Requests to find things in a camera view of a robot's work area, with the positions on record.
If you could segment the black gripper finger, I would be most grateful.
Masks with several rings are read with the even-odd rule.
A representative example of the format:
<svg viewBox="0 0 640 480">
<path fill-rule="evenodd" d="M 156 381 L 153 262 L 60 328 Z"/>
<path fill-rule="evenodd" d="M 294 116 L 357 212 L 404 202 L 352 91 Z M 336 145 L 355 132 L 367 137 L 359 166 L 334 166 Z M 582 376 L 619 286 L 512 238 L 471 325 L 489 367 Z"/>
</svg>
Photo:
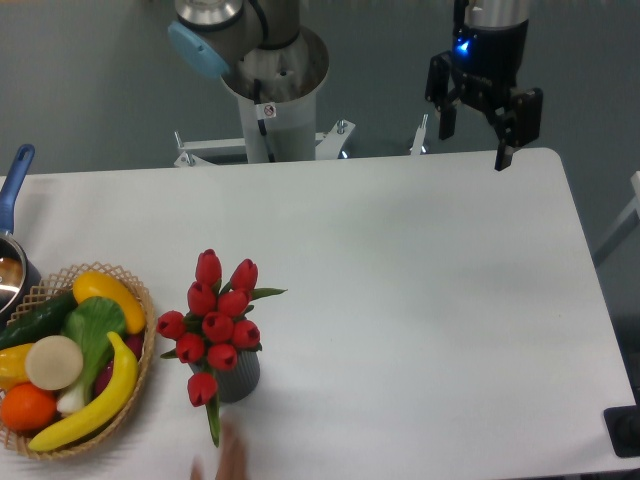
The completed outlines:
<svg viewBox="0 0 640 480">
<path fill-rule="evenodd" d="M 445 51 L 433 56 L 429 64 L 425 99 L 434 105 L 439 115 L 440 140 L 446 140 L 455 133 L 459 90 L 460 71 L 454 63 L 453 53 Z"/>
<path fill-rule="evenodd" d="M 506 106 L 491 111 L 490 125 L 498 137 L 495 170 L 508 168 L 513 155 L 539 138 L 543 107 L 543 91 L 532 88 L 509 97 Z"/>
</svg>

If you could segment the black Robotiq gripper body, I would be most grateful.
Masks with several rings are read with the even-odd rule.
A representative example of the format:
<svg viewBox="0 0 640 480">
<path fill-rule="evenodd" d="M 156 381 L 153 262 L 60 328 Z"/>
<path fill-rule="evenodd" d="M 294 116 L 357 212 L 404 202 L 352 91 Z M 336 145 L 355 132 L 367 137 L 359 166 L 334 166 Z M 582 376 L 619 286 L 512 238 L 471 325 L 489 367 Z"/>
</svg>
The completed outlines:
<svg viewBox="0 0 640 480">
<path fill-rule="evenodd" d="M 454 22 L 448 114 L 457 101 L 493 115 L 498 110 L 517 117 L 522 100 L 516 77 L 522 63 L 529 21 L 501 27 Z"/>
</svg>

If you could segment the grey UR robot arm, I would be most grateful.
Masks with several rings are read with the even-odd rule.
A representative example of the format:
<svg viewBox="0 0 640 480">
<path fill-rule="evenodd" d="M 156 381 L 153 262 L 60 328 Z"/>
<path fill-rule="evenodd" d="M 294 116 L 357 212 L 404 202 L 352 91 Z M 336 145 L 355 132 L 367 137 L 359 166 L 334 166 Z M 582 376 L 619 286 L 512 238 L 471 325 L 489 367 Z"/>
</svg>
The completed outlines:
<svg viewBox="0 0 640 480">
<path fill-rule="evenodd" d="M 352 123 L 316 130 L 329 56 L 301 24 L 298 2 L 179 1 L 175 11 L 170 43 L 194 71 L 221 80 L 235 96 L 250 162 L 345 156 Z M 454 134 L 459 105 L 480 112 L 498 139 L 497 170 L 540 133 L 543 93 L 517 85 L 528 25 L 525 1 L 457 1 L 451 47 L 430 61 L 425 98 L 435 108 L 439 138 Z"/>
</svg>

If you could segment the blurred human hand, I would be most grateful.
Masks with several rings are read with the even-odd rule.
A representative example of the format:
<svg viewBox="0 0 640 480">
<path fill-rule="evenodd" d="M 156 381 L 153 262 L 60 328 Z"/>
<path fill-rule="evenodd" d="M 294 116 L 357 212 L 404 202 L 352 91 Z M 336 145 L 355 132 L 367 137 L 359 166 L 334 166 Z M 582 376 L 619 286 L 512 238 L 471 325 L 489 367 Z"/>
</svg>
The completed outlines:
<svg viewBox="0 0 640 480">
<path fill-rule="evenodd" d="M 231 421 L 221 423 L 221 453 L 215 480 L 247 480 L 247 443 L 239 428 Z"/>
</svg>

